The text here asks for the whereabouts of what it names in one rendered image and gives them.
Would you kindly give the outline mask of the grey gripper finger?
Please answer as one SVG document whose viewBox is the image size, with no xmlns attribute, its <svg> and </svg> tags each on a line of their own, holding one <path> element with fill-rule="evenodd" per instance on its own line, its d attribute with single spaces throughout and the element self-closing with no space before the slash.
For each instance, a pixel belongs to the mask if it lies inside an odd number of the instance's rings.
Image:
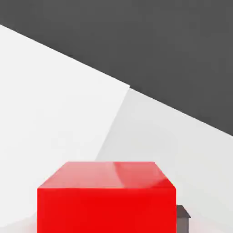
<svg viewBox="0 0 233 233">
<path fill-rule="evenodd" d="M 200 217 L 181 204 L 177 205 L 177 233 L 202 233 Z"/>
</svg>

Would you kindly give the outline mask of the small red cube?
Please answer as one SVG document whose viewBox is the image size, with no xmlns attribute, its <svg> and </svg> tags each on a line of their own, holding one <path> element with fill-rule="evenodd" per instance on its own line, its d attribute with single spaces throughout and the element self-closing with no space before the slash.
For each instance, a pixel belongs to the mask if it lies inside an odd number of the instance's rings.
<svg viewBox="0 0 233 233">
<path fill-rule="evenodd" d="M 176 189 L 154 162 L 66 162 L 37 189 L 37 233 L 177 233 Z"/>
</svg>

